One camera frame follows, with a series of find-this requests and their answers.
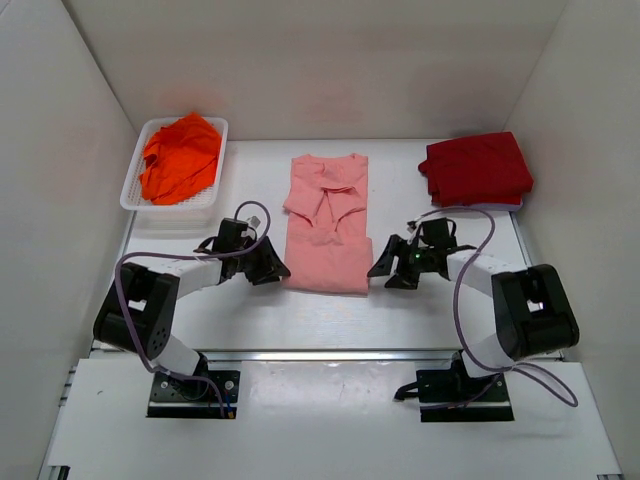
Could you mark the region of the pink polo shirt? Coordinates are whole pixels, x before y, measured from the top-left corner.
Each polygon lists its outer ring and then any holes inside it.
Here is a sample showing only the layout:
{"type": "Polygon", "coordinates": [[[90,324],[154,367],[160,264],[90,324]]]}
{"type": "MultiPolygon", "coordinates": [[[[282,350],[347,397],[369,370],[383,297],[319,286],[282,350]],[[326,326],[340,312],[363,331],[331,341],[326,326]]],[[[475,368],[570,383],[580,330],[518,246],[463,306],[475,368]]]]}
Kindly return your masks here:
{"type": "Polygon", "coordinates": [[[288,288],[365,296],[373,264],[367,235],[369,159],[303,155],[291,162],[285,264],[288,288]]]}

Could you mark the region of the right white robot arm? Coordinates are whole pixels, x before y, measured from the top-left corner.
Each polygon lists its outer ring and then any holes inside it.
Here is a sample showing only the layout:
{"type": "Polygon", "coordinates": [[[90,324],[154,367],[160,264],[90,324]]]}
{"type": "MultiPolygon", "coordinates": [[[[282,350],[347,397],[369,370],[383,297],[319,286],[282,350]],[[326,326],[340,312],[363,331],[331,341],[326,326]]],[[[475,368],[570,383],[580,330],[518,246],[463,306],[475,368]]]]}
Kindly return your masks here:
{"type": "Polygon", "coordinates": [[[484,377],[501,374],[524,359],[577,345],[580,331],[557,270],[548,264],[518,270],[513,264],[460,245],[449,218],[415,220],[411,236],[392,235],[368,272],[387,276],[388,289],[415,290],[426,273],[454,283],[454,327],[462,351],[461,367],[448,376],[449,391],[471,400],[484,388],[484,377]],[[492,300],[495,332],[471,344],[460,319],[460,291],[467,286],[492,300]]]}

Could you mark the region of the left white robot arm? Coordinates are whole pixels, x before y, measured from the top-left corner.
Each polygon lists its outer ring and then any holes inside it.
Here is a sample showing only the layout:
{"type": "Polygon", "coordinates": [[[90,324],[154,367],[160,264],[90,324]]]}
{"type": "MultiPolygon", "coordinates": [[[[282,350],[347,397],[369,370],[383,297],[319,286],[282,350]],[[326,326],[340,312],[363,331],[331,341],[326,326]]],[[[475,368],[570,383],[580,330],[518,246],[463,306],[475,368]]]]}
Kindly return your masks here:
{"type": "Polygon", "coordinates": [[[268,236],[238,219],[223,219],[218,234],[201,242],[192,256],[129,254],[116,265],[94,338],[139,355],[150,371],[173,375],[185,397],[197,398],[209,385],[206,359],[172,334],[176,304],[238,273],[253,286],[290,276],[268,236]]]}

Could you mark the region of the white plastic basket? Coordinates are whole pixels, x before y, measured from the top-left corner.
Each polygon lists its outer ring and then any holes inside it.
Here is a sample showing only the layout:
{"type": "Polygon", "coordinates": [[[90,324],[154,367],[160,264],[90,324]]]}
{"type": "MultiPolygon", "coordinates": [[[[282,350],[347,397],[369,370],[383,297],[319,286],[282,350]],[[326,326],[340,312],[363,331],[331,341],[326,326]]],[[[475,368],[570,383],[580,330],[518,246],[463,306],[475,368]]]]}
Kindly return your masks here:
{"type": "Polygon", "coordinates": [[[123,209],[148,216],[155,221],[207,223],[214,213],[221,183],[229,124],[224,118],[204,117],[204,119],[220,134],[221,147],[214,183],[194,196],[172,205],[154,205],[142,197],[142,186],[139,175],[143,173],[145,161],[143,150],[153,134],[178,120],[178,117],[156,118],[147,121],[140,132],[120,195],[123,209]]]}

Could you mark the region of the white tray under red shirt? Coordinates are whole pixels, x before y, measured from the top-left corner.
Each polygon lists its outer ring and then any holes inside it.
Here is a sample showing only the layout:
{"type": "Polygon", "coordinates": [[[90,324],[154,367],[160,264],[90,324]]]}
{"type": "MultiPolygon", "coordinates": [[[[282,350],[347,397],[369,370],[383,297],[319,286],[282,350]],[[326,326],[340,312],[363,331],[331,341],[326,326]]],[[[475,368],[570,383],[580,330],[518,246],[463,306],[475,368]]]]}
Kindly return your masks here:
{"type": "Polygon", "coordinates": [[[523,206],[523,201],[515,204],[510,203],[474,203],[474,204],[456,204],[456,207],[474,208],[485,211],[503,211],[503,212],[517,212],[523,206]]]}

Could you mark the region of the folded red t shirt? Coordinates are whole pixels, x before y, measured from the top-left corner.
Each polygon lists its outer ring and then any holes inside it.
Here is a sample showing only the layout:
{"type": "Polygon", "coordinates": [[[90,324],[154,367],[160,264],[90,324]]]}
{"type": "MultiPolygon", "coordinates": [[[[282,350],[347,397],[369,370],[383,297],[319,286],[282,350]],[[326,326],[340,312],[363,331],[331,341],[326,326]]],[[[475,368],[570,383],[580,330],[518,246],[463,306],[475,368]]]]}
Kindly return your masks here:
{"type": "Polygon", "coordinates": [[[510,132],[431,144],[418,171],[426,178],[432,202],[441,207],[518,206],[534,187],[523,153],[510,132]]]}

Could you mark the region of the orange t shirt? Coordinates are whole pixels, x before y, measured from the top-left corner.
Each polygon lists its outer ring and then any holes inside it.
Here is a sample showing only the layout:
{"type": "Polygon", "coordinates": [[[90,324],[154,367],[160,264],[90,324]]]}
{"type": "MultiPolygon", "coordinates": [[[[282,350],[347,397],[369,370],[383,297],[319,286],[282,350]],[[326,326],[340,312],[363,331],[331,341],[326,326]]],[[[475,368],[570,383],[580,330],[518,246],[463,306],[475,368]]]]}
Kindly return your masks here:
{"type": "Polygon", "coordinates": [[[160,128],[143,150],[141,196],[154,205],[174,205],[215,183],[222,136],[193,112],[160,128]]]}

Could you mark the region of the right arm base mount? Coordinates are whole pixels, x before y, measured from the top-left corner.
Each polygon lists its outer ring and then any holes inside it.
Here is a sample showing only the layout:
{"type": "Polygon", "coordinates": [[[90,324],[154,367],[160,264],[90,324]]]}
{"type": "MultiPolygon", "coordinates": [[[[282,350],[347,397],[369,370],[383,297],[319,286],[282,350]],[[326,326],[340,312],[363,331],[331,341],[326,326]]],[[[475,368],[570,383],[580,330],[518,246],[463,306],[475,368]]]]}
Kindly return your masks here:
{"type": "Polygon", "coordinates": [[[515,420],[503,374],[472,378],[461,361],[448,369],[416,371],[416,380],[401,386],[396,402],[417,399],[422,423],[493,423],[515,420]]]}

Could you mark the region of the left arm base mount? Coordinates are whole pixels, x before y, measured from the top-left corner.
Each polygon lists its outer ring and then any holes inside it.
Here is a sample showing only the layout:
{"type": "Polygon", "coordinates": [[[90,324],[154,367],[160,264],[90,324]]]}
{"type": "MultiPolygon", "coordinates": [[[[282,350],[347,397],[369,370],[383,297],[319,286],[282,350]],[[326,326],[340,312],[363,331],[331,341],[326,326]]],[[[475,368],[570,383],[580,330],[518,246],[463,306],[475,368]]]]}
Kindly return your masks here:
{"type": "Polygon", "coordinates": [[[241,371],[208,366],[205,377],[218,388],[220,396],[207,382],[180,381],[164,373],[156,373],[151,384],[146,416],[164,419],[235,419],[241,371]]]}

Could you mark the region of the aluminium table rail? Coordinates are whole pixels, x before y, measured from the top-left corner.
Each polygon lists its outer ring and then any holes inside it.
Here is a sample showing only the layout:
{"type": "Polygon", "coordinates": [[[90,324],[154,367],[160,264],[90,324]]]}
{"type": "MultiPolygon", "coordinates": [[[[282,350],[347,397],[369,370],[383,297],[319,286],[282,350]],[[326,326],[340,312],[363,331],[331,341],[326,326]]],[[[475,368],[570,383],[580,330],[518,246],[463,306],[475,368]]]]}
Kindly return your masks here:
{"type": "Polygon", "coordinates": [[[205,356],[212,362],[344,362],[344,361],[440,361],[449,360],[453,350],[209,350],[205,356]]]}

